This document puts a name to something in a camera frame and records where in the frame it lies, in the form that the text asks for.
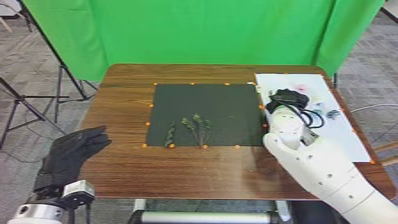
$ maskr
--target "black cable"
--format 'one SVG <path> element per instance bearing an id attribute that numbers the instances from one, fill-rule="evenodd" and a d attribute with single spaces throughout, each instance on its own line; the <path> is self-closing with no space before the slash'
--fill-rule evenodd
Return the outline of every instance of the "black cable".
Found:
<path id="1" fill-rule="evenodd" d="M 286 104 L 281 100 L 277 100 L 274 97 L 270 97 L 270 98 L 272 98 L 272 100 L 276 100 L 277 103 L 281 103 L 283 106 L 292 110 L 292 112 L 295 113 L 295 115 L 299 116 L 299 118 L 301 118 L 301 120 L 302 120 L 302 123 L 304 123 L 306 127 L 308 127 L 309 129 L 313 129 L 313 128 L 322 128 L 324 125 L 325 125 L 325 119 L 324 119 L 324 117 L 320 116 L 320 114 L 318 114 L 315 111 L 308 110 L 308 109 L 301 109 L 301 108 L 295 109 L 295 107 L 293 107 L 290 104 Z M 313 117 L 311 117 L 311 115 L 309 115 L 306 112 L 313 113 L 313 114 L 318 116 L 318 118 L 320 118 L 320 122 L 322 122 L 322 124 L 320 124 L 318 126 L 311 126 L 311 125 L 313 125 Z"/>
<path id="2" fill-rule="evenodd" d="M 86 224 L 91 224 L 91 203 L 86 205 Z"/>
<path id="3" fill-rule="evenodd" d="M 324 119 L 322 115 L 313 110 L 302 109 L 302 111 L 313 113 L 318 116 L 318 118 L 320 118 L 320 125 L 318 126 L 311 126 L 309 128 L 311 129 L 313 128 L 322 128 L 325 126 L 325 119 Z"/>
<path id="4" fill-rule="evenodd" d="M 68 224 L 75 224 L 75 209 L 70 208 L 70 219 L 68 219 Z"/>
<path id="5" fill-rule="evenodd" d="M 276 100 L 276 101 L 277 101 L 277 102 L 285 105 L 285 107 L 292 110 L 292 112 L 295 113 L 297 117 L 299 117 L 301 120 L 302 120 L 304 125 L 308 126 L 308 122 L 306 122 L 306 120 L 304 120 L 304 118 L 302 118 L 302 115 L 301 115 L 301 113 L 297 112 L 295 108 L 293 108 L 283 101 L 279 101 L 279 100 Z"/>
<path id="6" fill-rule="evenodd" d="M 313 119 L 309 113 L 304 110 L 299 109 L 299 111 L 301 111 L 301 114 L 306 115 L 306 117 L 308 117 L 308 127 L 311 127 L 311 125 L 315 123 L 315 119 Z"/>

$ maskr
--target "glove finger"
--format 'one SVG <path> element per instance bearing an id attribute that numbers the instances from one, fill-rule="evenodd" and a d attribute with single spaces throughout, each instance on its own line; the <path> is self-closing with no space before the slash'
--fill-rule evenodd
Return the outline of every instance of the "glove finger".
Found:
<path id="1" fill-rule="evenodd" d="M 78 133 L 77 136 L 57 146 L 57 153 L 61 156 L 68 156 L 84 146 L 87 136 Z"/>
<path id="2" fill-rule="evenodd" d="M 55 139 L 54 144 L 57 144 L 57 145 L 64 144 L 64 142 L 70 141 L 80 133 L 89 133 L 89 138 L 91 138 L 93 137 L 91 133 L 96 132 L 96 130 L 105 130 L 105 129 L 107 129 L 107 126 L 100 126 L 96 128 L 87 128 L 87 129 L 84 129 L 80 131 L 75 131 L 66 136 L 62 136 L 59 139 Z"/>
<path id="3" fill-rule="evenodd" d="M 96 153 L 105 149 L 105 147 L 110 145 L 110 143 L 112 143 L 112 140 L 107 140 L 107 142 L 103 142 L 103 143 L 100 143 L 100 144 L 96 144 L 96 145 L 93 145 L 93 146 L 89 146 L 89 147 L 86 148 L 86 152 L 84 152 L 84 155 L 82 155 L 82 157 L 84 157 L 86 160 L 87 160 L 87 159 L 91 158 L 91 156 L 94 156 Z"/>
<path id="4" fill-rule="evenodd" d="M 102 134 L 87 140 L 86 145 L 91 146 L 93 144 L 103 143 L 107 141 L 109 141 L 109 135 Z"/>
<path id="5" fill-rule="evenodd" d="M 107 126 L 105 125 L 96 127 L 96 128 L 86 129 L 84 130 L 84 135 L 87 136 L 87 139 L 96 137 L 98 135 L 102 135 L 105 130 L 107 130 Z"/>

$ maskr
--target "white paper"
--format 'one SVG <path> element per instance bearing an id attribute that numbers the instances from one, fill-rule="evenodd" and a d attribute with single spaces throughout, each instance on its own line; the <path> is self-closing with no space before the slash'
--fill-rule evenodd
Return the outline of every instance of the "white paper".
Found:
<path id="1" fill-rule="evenodd" d="M 270 102 L 270 91 L 276 94 L 279 89 L 299 91 L 309 97 L 309 108 L 316 109 L 315 104 L 324 103 L 322 110 L 325 113 L 331 110 L 341 112 L 341 107 L 334 99 L 332 92 L 322 75 L 315 74 L 258 74 L 258 92 L 261 94 L 263 104 Z M 336 144 L 341 145 L 352 162 L 370 162 L 370 154 L 354 133 L 354 128 L 341 112 L 336 120 L 329 119 L 324 114 L 325 126 L 313 129 L 315 133 L 324 136 Z"/>

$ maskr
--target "robotic hand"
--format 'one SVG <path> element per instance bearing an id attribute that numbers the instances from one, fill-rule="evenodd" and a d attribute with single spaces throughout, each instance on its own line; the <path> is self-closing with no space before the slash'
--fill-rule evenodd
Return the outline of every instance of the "robotic hand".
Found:
<path id="1" fill-rule="evenodd" d="M 102 126 L 77 131 L 54 141 L 38 173 L 34 193 L 9 224 L 61 224 L 64 211 L 73 211 L 94 200 L 89 184 L 75 181 L 86 160 L 112 143 L 105 129 Z"/>
<path id="2" fill-rule="evenodd" d="M 395 204 L 368 183 L 341 147 L 304 126 L 297 104 L 290 104 L 297 100 L 288 98 L 281 104 L 274 101 L 267 105 L 272 108 L 270 133 L 263 138 L 267 149 L 302 188 L 334 207 L 348 222 L 395 224 Z"/>

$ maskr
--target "tripod stand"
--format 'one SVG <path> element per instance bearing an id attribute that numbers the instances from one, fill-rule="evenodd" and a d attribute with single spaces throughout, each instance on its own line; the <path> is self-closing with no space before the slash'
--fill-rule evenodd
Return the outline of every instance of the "tripod stand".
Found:
<path id="1" fill-rule="evenodd" d="M 2 135 L 2 139 L 0 139 L 0 150 L 4 147 L 4 143 L 6 143 L 6 138 L 7 138 L 7 134 L 11 131 L 14 131 L 18 128 L 25 127 L 29 124 L 36 123 L 38 121 L 45 121 L 48 126 L 66 135 L 66 132 L 62 131 L 62 129 L 59 128 L 57 124 L 52 122 L 52 120 L 46 118 L 46 112 L 50 110 L 54 101 L 59 100 L 59 98 L 70 98 L 70 96 L 25 96 L 22 95 L 14 88 L 11 87 L 9 83 L 6 82 L 4 78 L 0 78 L 0 85 L 6 87 L 7 89 L 7 94 L 9 96 L 14 98 L 14 105 L 13 105 L 13 109 L 11 109 L 11 115 L 9 115 L 9 120 L 6 123 L 6 130 L 4 130 L 4 135 Z M 32 106 L 32 104 L 27 102 L 27 99 L 34 99 L 34 98 L 41 98 L 41 99 L 52 99 L 50 103 L 46 105 L 46 109 L 43 112 L 39 112 L 39 110 L 36 109 L 36 107 Z M 16 125 L 14 127 L 11 127 L 13 124 L 13 119 L 14 119 L 14 115 L 16 115 L 16 108 L 18 105 L 23 105 L 29 109 L 29 111 L 32 112 L 32 114 L 36 115 L 36 119 L 27 121 L 23 124 Z"/>
<path id="2" fill-rule="evenodd" d="M 75 77 L 73 77 L 73 75 L 71 75 L 71 71 L 70 71 L 70 68 L 68 68 L 68 66 L 66 66 L 64 60 L 62 60 L 62 58 L 61 58 L 61 56 L 59 56 L 57 50 L 55 50 L 55 48 L 54 48 L 52 42 L 50 42 L 50 40 L 48 40 L 46 34 L 45 34 L 45 32 L 43 32 L 43 29 L 41 29 L 39 23 L 38 23 L 38 21 L 36 21 L 34 15 L 32 15 L 32 13 L 30 13 L 30 10 L 29 10 L 29 8 L 27 8 L 27 6 L 25 6 L 23 1 L 18 0 L 18 2 L 20 2 L 20 4 L 22 4 L 22 9 L 23 9 L 25 16 L 27 16 L 27 21 L 29 21 L 29 23 L 32 23 L 32 24 L 36 25 L 38 31 L 39 31 L 39 33 L 41 33 L 41 37 L 43 37 L 43 39 L 45 39 L 46 45 L 48 45 L 48 47 L 50 47 L 50 50 L 52 50 L 52 52 L 54 52 L 54 55 L 55 55 L 55 58 L 57 58 L 57 60 L 59 60 L 59 64 L 61 64 L 61 66 L 59 66 L 59 81 L 57 81 L 57 97 L 55 97 L 55 115 L 54 115 L 54 122 L 57 123 L 57 122 L 59 122 L 59 105 L 61 105 L 62 103 L 71 102 L 71 101 L 87 101 L 87 100 L 91 99 L 91 97 L 94 96 L 94 95 L 89 96 L 87 93 L 86 93 L 86 90 L 84 90 L 84 83 L 91 86 L 91 88 L 93 88 L 94 90 L 98 90 L 98 88 L 96 88 L 96 86 L 89 83 L 87 80 L 82 80 L 80 82 L 77 81 L 77 79 L 75 79 Z M 70 80 L 71 80 L 73 86 L 75 86 L 75 88 L 77 88 L 77 90 L 78 90 L 78 94 L 80 94 L 80 97 L 82 97 L 82 98 L 77 99 L 77 100 L 61 100 L 61 98 L 64 98 L 64 97 L 61 97 L 62 72 L 66 72 L 66 75 L 68 75 L 68 78 L 70 78 Z"/>

